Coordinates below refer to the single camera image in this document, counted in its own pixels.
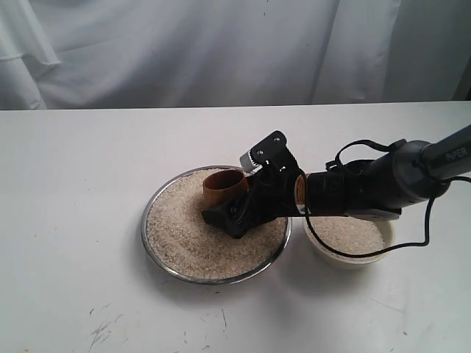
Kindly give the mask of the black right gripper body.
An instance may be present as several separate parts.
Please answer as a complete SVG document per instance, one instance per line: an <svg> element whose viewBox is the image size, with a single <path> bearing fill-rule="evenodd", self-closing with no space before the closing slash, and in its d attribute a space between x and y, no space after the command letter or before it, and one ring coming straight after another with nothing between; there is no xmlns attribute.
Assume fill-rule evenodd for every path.
<svg viewBox="0 0 471 353"><path fill-rule="evenodd" d="M247 181L248 194L241 200L235 214L238 226L255 228L276 218L309 214L307 176L296 163L280 168L266 163Z"/></svg>

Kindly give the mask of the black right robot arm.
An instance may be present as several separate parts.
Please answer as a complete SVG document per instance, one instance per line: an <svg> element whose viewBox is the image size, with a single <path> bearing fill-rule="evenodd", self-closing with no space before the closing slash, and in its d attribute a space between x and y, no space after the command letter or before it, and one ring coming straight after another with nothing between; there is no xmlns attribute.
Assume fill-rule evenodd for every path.
<svg viewBox="0 0 471 353"><path fill-rule="evenodd" d="M357 216L393 220L409 205L439 197L453 177L470 172L470 128L437 142L398 140L388 146L357 140L383 152L376 160L343 163L307 174L275 130L241 157L247 191L202 211L204 221L234 238L276 218Z"/></svg>

